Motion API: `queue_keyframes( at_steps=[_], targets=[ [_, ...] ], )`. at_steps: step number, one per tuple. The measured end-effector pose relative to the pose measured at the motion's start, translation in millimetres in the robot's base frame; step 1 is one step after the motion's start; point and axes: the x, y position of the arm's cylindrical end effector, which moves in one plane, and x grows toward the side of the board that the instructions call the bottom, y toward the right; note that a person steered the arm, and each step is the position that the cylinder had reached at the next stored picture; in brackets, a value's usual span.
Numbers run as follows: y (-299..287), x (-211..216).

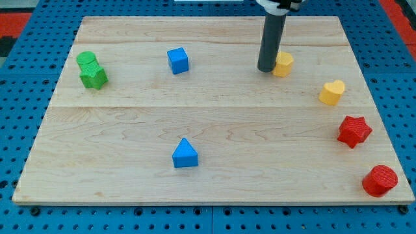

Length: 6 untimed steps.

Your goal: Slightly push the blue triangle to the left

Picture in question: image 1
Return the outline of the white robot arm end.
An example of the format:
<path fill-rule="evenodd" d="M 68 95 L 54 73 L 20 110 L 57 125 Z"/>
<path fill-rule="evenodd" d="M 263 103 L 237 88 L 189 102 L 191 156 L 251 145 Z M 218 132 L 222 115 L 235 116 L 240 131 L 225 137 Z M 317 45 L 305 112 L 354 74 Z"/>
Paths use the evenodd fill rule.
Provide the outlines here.
<path fill-rule="evenodd" d="M 256 0 L 266 13 L 274 16 L 283 16 L 288 12 L 298 12 L 308 0 Z"/>

